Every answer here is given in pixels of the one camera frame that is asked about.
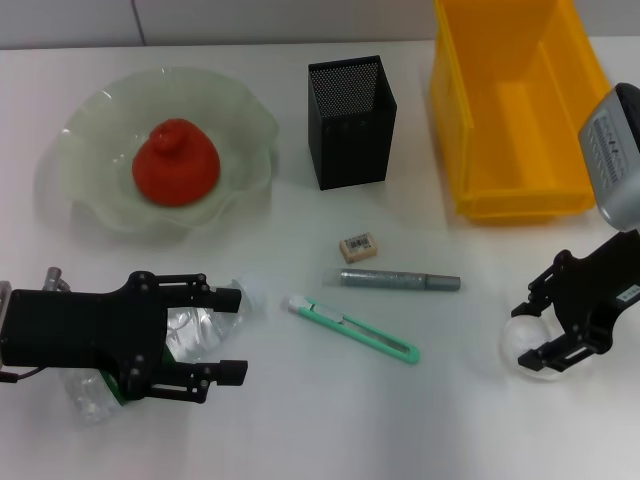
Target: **wavy glass bowl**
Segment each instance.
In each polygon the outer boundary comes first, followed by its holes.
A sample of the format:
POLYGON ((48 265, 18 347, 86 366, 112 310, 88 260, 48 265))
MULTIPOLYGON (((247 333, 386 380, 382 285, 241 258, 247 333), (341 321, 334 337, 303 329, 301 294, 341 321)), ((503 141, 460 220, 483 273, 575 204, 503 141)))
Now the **wavy glass bowl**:
POLYGON ((237 80, 199 68, 134 73, 96 92, 54 144, 66 195, 88 204, 110 228, 138 231, 158 222, 197 227, 239 195, 268 188, 278 124, 237 80), (220 180, 196 203, 162 207, 136 188, 132 161, 149 133, 169 118, 197 125, 220 154, 220 180))

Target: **red object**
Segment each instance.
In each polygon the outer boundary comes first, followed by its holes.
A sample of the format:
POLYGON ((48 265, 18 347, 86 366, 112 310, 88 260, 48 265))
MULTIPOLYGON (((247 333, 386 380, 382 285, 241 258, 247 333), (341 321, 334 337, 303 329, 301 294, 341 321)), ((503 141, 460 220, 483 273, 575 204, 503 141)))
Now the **red object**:
POLYGON ((182 118, 172 118, 154 128, 133 159, 138 190, 167 207, 199 200, 219 178, 216 147, 202 130, 182 118))

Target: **black mesh pen holder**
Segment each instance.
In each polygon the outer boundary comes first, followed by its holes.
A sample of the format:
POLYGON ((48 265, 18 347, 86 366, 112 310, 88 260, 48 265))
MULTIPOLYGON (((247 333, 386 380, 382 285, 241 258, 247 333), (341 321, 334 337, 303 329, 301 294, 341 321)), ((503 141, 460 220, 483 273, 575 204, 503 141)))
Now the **black mesh pen holder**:
POLYGON ((384 181, 397 108, 378 56, 309 65, 309 149, 320 190, 384 181))

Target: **yellow plastic bin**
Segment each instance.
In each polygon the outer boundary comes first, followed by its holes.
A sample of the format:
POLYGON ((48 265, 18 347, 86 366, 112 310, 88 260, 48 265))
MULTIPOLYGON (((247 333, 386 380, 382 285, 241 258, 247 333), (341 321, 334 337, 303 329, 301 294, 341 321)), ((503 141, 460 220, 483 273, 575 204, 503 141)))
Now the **yellow plastic bin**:
POLYGON ((610 85, 570 0, 435 0, 431 101, 456 211, 538 221, 594 205, 578 132, 610 85))

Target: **white tabletop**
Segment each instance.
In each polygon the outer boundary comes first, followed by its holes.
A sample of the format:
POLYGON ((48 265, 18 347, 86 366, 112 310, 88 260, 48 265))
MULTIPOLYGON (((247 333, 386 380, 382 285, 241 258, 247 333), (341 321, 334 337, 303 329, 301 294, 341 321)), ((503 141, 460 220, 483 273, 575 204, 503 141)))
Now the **white tabletop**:
MULTIPOLYGON (((640 39, 594 39, 612 82, 640 85, 640 39)), ((75 290, 110 291, 137 269, 264 281, 269 318, 214 359, 247 359, 241 388, 204 405, 146 399, 91 428, 54 371, 0 386, 3 478, 637 479, 640 312, 614 348, 562 382, 510 374, 497 342, 527 284, 569 248, 584 256, 613 230, 597 212, 532 228, 480 228, 452 213, 428 119, 433 42, 0 52, 0 279, 40 288, 48 266, 75 290), (307 147, 307 65, 379 54, 398 103, 384 183, 319 191, 307 147), (234 76, 281 126, 270 196, 184 237, 105 231, 58 192, 40 161, 85 98, 152 67, 234 76), (339 240, 372 232, 363 268, 460 275, 463 290, 322 288, 339 240), (415 343, 409 366, 280 307, 304 293, 415 343)))

